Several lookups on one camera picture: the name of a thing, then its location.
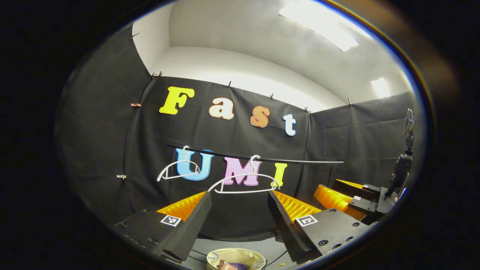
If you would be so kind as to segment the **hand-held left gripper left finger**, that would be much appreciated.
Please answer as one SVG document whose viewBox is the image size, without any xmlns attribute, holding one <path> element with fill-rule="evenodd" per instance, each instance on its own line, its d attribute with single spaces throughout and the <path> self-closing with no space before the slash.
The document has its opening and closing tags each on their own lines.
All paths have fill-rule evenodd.
<svg viewBox="0 0 480 270">
<path fill-rule="evenodd" d="M 161 210 L 141 210 L 113 225 L 113 232 L 137 249 L 175 263 L 187 260 L 212 207 L 209 191 Z"/>
</svg>

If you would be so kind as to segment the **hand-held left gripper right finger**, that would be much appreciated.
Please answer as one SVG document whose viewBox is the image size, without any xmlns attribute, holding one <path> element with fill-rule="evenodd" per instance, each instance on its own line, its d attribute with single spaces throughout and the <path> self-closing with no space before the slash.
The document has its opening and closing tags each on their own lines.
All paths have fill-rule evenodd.
<svg viewBox="0 0 480 270">
<path fill-rule="evenodd" d="M 337 208 L 319 210 L 277 191 L 268 192 L 268 208 L 291 260 L 298 264 L 349 245 L 371 228 Z"/>
</svg>

